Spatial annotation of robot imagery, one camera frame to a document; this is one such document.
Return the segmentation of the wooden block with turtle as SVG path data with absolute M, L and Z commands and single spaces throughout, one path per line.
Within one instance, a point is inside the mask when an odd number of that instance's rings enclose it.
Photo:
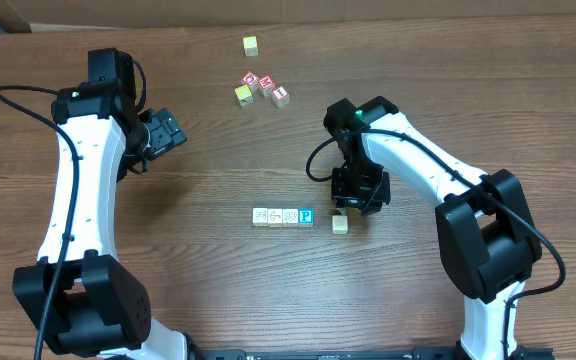
M 333 215 L 331 220 L 333 234 L 347 234 L 349 230 L 347 215 Z

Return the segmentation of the wooden block blue letter P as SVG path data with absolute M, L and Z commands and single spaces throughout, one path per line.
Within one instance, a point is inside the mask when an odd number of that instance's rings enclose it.
M 298 226 L 299 227 L 314 226 L 314 210 L 312 208 L 298 209 Z

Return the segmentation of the wooden block with pretzel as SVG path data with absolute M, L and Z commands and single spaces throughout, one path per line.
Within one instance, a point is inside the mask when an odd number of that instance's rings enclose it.
M 299 210 L 292 208 L 285 208 L 282 210 L 282 224 L 284 227 L 298 227 L 299 226 Z

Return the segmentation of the wooden block with umbrella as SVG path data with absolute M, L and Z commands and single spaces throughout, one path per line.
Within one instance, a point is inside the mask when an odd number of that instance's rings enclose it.
M 269 208 L 267 224 L 269 227 L 283 227 L 283 210 L 281 208 Z

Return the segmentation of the wooden block with K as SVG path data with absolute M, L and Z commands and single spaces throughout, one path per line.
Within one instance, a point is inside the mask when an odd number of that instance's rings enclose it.
M 268 208 L 252 209 L 252 224 L 255 227 L 265 227 L 268 225 Z

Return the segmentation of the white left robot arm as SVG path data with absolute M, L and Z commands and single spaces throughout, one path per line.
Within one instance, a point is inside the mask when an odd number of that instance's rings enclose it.
M 190 342 L 151 314 L 144 285 L 117 258 L 116 187 L 127 142 L 143 149 L 148 128 L 133 91 L 103 82 L 56 92 L 59 165 L 52 215 L 37 262 L 20 267 L 13 292 L 44 348 L 103 359 L 188 359 Z

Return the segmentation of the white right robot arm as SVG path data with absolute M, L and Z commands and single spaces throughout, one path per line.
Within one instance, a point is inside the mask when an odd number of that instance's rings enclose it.
M 433 207 L 441 263 L 464 296 L 456 358 L 525 357 L 509 300 L 524 289 L 542 250 L 518 179 L 451 156 L 381 96 L 361 106 L 342 99 L 328 107 L 323 125 L 344 157 L 331 175 L 337 206 L 380 211 L 395 175 Z

